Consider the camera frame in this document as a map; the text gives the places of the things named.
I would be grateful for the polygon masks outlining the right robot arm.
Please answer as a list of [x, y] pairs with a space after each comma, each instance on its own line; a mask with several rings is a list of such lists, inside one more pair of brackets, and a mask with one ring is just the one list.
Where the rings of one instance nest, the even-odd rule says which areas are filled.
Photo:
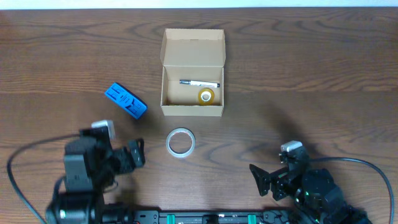
[[286, 167], [269, 173], [254, 164], [249, 166], [260, 196], [269, 192], [275, 201], [290, 197], [295, 210], [290, 223], [369, 224], [367, 213], [348, 205], [343, 192], [327, 169], [313, 169], [306, 149], [283, 150], [280, 161]]

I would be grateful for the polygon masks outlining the black white marker pen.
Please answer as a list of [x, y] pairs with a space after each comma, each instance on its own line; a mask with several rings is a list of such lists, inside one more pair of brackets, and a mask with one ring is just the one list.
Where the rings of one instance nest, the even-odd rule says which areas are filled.
[[219, 88], [220, 84], [217, 82], [204, 82], [198, 80], [179, 80], [179, 84], [193, 85], [193, 86], [204, 86], [209, 88]]

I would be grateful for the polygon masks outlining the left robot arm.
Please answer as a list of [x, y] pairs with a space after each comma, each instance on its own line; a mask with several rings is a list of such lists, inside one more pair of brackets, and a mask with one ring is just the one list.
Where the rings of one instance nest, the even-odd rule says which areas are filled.
[[133, 212], [122, 203], [107, 204], [106, 189], [117, 175], [143, 167], [144, 140], [114, 150], [106, 127], [82, 129], [78, 139], [65, 145], [65, 192], [55, 184], [46, 209], [48, 223], [134, 223]]

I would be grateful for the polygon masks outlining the small yellow tape roll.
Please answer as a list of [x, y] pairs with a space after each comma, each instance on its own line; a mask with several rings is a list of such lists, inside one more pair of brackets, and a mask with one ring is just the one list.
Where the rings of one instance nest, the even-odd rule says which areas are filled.
[[212, 105], [215, 99], [215, 93], [210, 88], [203, 88], [198, 93], [198, 102], [202, 106]]

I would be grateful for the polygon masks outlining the blue plastic tape dispenser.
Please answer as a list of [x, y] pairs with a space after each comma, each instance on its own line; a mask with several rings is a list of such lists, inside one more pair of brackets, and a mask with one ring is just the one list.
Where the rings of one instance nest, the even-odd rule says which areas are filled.
[[140, 119], [147, 111], [147, 105], [120, 83], [114, 82], [104, 95], [134, 119]]

